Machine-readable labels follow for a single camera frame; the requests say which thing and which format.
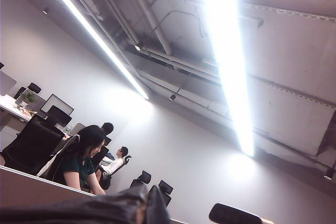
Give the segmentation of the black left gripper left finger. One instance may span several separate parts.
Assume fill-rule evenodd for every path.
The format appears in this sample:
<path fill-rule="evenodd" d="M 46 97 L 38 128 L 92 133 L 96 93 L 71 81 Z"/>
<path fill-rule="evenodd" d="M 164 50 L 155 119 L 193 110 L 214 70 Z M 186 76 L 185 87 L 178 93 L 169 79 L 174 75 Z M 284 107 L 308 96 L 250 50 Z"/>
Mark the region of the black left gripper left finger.
<path fill-rule="evenodd" d="M 123 191 L 118 198 L 118 223 L 145 223 L 148 191 L 143 186 Z"/>

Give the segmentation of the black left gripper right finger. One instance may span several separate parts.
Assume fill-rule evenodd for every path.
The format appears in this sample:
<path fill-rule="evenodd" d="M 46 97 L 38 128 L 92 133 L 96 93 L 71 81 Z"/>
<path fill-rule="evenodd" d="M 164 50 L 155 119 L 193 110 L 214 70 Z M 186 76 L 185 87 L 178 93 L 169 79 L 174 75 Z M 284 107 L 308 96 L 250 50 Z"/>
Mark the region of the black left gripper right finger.
<path fill-rule="evenodd" d="M 170 224 L 171 220 L 167 206 L 171 197 L 160 190 L 158 186 L 152 186 L 148 193 L 146 206 L 146 222 L 152 224 Z"/>

